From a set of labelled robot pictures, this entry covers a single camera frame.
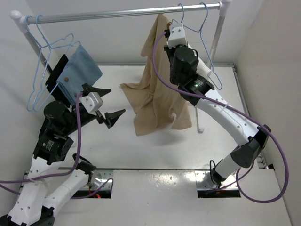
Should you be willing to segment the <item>beige t shirt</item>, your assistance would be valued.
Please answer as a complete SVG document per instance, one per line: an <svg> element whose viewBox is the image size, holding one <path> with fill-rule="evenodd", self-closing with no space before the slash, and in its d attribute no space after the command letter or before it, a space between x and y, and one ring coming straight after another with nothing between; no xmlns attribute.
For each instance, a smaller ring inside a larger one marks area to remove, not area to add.
<svg viewBox="0 0 301 226"><path fill-rule="evenodd" d="M159 14L141 50L141 56L146 58L146 65L141 80L138 83L122 83L122 88L134 113L134 128L137 136L143 136L171 126L182 130L192 126L188 103L180 94L165 86L159 75L169 83L170 64L164 51L166 39L155 41L167 29L170 20Z"/></svg>

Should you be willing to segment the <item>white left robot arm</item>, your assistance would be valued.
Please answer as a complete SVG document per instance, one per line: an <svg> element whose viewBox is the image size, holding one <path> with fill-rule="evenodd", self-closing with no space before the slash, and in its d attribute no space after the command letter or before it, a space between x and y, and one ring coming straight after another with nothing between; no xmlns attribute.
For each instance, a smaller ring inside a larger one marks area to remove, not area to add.
<svg viewBox="0 0 301 226"><path fill-rule="evenodd" d="M21 180L22 190L12 210L0 218L3 226L51 226L62 207L76 197L82 187L89 188L89 194L95 195L107 182L102 179L96 166L76 152L74 165L63 175L66 180L51 194L49 182L59 176L58 169L65 160L73 144L70 134L81 133L81 127L92 120L111 128L123 110L101 114L102 97L109 89L82 85L74 107L69 110L61 101L53 101L44 108L45 123L33 151L30 170Z"/></svg>

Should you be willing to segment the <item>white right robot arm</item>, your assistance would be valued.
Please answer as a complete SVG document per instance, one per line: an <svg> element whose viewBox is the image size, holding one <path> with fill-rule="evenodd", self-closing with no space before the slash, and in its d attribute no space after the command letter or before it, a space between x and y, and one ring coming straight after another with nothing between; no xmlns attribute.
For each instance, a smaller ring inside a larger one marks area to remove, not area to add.
<svg viewBox="0 0 301 226"><path fill-rule="evenodd" d="M198 56L193 49L165 45L164 51L170 62L170 82L182 91L181 96L210 115L237 143L237 147L210 170L212 183L221 185L234 171L252 165L268 141L270 128L256 125L225 105L213 84L197 73Z"/></svg>

